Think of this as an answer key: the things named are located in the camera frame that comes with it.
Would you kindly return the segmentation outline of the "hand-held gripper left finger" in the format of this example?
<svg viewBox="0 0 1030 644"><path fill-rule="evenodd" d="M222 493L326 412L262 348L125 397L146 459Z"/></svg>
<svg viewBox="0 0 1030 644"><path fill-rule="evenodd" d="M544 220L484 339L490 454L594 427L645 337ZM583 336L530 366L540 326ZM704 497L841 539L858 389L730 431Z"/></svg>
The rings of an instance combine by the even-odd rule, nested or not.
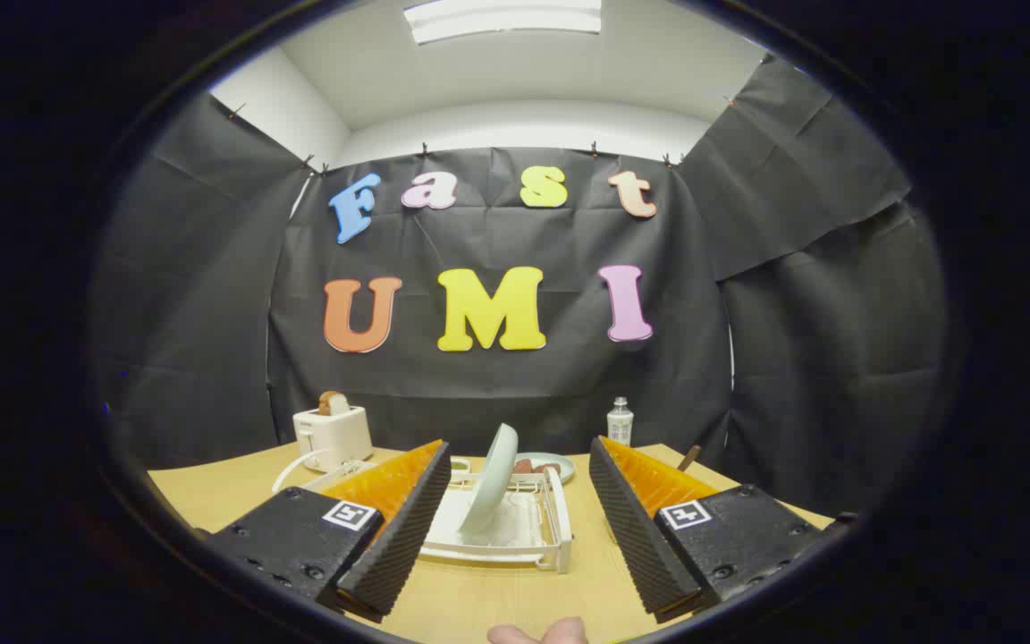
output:
<svg viewBox="0 0 1030 644"><path fill-rule="evenodd" d="M289 486L205 538L262 586L381 621L411 575L451 477L443 440L323 492Z"/></svg>

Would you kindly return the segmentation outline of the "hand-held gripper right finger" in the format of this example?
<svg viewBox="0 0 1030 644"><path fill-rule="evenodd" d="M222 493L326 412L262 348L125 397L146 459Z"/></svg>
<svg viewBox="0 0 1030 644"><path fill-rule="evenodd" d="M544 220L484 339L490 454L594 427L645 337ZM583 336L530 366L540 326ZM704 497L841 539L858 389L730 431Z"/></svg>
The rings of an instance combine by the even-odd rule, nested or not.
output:
<svg viewBox="0 0 1030 644"><path fill-rule="evenodd" d="M643 607L658 623L698 613L804 560L838 523L806 521L752 485L716 490L598 436L590 480Z"/></svg>

